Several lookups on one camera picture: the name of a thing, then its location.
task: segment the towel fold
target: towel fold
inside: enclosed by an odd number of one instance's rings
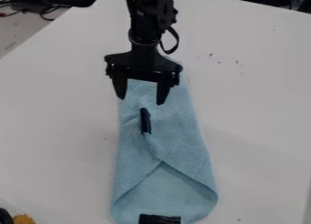
[[[141,133],[140,109],[151,117]],[[141,214],[204,218],[216,205],[216,185],[186,85],[156,105],[156,84],[129,80],[120,102],[120,138],[111,214],[117,224],[138,224]]]

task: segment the floor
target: floor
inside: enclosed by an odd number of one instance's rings
[[[59,17],[65,11],[66,9],[56,10],[49,14],[48,17]],[[0,13],[12,12],[14,11],[10,6],[0,9]],[[50,23],[42,19],[40,15],[33,13],[18,13],[9,17],[1,17],[0,59]]]

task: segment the black tag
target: black tag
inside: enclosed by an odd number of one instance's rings
[[[181,224],[181,218],[141,214],[139,224]]]
[[[150,122],[150,113],[146,108],[140,109],[140,120],[141,120],[141,128],[142,128],[142,135],[144,133],[151,134],[151,122]]]

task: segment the light blue cloth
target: light blue cloth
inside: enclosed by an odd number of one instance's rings
[[[152,134],[141,134],[140,108],[151,115]],[[111,213],[117,224],[138,224],[140,214],[204,218],[217,203],[206,146],[186,85],[156,105],[156,84],[129,80],[120,102],[120,139]]]

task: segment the towel label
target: towel label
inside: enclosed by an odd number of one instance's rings
[[[165,217],[157,215],[141,214],[139,224],[180,224],[180,217]]]

